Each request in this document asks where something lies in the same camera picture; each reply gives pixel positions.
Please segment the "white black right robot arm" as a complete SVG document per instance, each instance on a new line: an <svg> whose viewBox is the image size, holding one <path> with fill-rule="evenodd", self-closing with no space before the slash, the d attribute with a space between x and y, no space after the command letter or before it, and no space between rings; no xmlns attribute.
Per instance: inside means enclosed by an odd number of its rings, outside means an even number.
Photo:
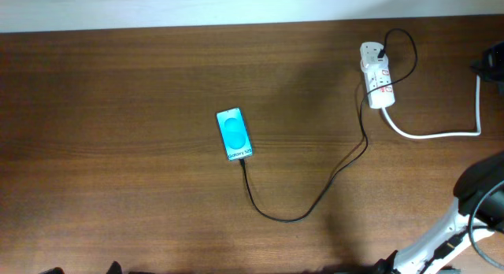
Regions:
<svg viewBox="0 0 504 274"><path fill-rule="evenodd" d="M401 130L387 108L395 104L386 46L361 45L361 70L365 76L369 105L378 109L390 127L401 136L421 140ZM377 264L382 273L449 272L447 264L472 247L486 262L503 265L485 254L478 241L503 231L503 155L497 154L469 167L454 188L454 200L445 215L415 243L396 250Z"/></svg>

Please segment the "blue screen Galaxy smartphone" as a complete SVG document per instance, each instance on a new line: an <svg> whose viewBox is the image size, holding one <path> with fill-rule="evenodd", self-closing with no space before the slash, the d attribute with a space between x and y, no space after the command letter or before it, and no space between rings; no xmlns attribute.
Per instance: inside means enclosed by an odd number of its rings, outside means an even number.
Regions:
<svg viewBox="0 0 504 274"><path fill-rule="evenodd" d="M227 159L234 161L252 156L254 152L240 108L218 112L216 118Z"/></svg>

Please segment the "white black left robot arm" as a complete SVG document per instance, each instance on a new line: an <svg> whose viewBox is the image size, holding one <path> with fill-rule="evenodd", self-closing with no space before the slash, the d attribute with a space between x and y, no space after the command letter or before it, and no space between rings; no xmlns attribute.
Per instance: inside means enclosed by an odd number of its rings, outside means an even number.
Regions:
<svg viewBox="0 0 504 274"><path fill-rule="evenodd" d="M99 265L98 267L70 267L66 265L62 266L54 266L46 270L42 270L39 274L123 274L124 270L121 264L117 261L112 261L107 266Z"/></svg>

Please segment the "white power strip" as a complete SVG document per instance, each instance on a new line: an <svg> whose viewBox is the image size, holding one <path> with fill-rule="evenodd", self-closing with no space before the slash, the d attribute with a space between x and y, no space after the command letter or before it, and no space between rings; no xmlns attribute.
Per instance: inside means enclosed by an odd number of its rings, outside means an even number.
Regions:
<svg viewBox="0 0 504 274"><path fill-rule="evenodd" d="M377 42L364 42L361 44L359 51L361 57L365 54L378 54L378 57L383 57L385 55L382 53L383 48L384 46ZM363 72L363 74L369 106L372 109L386 108L395 103L389 67L375 72Z"/></svg>

